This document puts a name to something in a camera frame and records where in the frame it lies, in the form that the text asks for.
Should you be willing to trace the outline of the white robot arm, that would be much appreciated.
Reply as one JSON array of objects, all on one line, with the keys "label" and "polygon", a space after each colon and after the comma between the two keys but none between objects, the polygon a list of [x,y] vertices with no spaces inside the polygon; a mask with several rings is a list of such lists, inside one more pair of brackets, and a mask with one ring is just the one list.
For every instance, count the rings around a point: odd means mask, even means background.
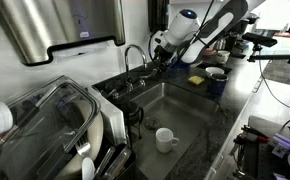
[{"label": "white robot arm", "polygon": [[195,11],[180,10],[166,29],[159,29],[151,36],[150,59],[160,69],[167,69],[173,61],[193,63],[224,31],[246,15],[248,6],[247,0],[228,0],[204,24],[199,23]]}]

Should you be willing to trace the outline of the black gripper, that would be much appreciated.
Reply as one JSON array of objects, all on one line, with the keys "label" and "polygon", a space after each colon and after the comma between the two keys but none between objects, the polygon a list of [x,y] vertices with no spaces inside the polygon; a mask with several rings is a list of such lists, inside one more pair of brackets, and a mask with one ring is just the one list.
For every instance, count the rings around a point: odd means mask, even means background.
[{"label": "black gripper", "polygon": [[169,61],[172,58],[172,53],[166,51],[162,46],[158,45],[154,49],[154,62],[160,71],[166,71],[169,66]]}]

